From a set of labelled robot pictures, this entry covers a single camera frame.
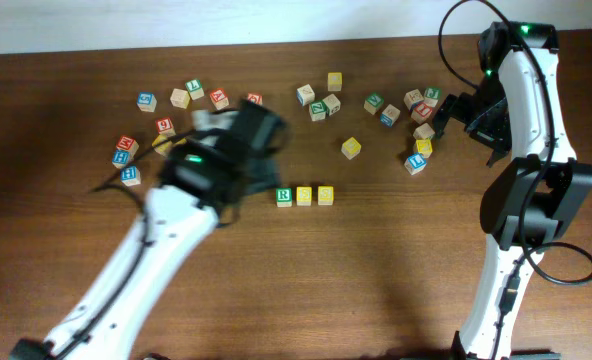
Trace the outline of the green R block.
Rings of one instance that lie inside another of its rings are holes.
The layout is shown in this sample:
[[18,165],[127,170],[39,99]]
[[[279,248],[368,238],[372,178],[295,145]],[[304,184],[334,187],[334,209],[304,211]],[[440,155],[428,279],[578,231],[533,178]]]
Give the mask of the green R block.
[[293,205],[292,190],[290,188],[276,189],[276,205],[278,207],[291,207]]

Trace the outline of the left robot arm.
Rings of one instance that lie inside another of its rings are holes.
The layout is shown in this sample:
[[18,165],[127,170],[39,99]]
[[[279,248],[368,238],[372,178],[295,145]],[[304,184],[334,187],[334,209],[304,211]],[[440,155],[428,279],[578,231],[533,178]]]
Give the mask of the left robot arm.
[[235,109],[201,111],[196,129],[168,140],[155,184],[139,198],[113,178],[139,210],[132,226],[74,309],[43,340],[20,339],[12,359],[126,359],[152,308],[189,254],[225,227],[226,209],[278,184],[272,160],[289,126],[267,108],[243,100]]

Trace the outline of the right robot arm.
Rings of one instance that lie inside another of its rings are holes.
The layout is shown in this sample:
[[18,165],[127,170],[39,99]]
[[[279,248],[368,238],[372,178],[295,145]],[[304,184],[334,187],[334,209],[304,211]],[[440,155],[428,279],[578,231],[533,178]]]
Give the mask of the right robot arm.
[[528,282],[592,188],[592,165],[578,161],[557,91],[559,45],[548,24],[494,22],[478,40],[486,75],[472,94],[449,95],[433,126],[447,122],[489,147],[490,164],[511,161],[485,191],[480,224],[485,260],[473,309],[452,342],[453,359],[511,359],[511,337]]

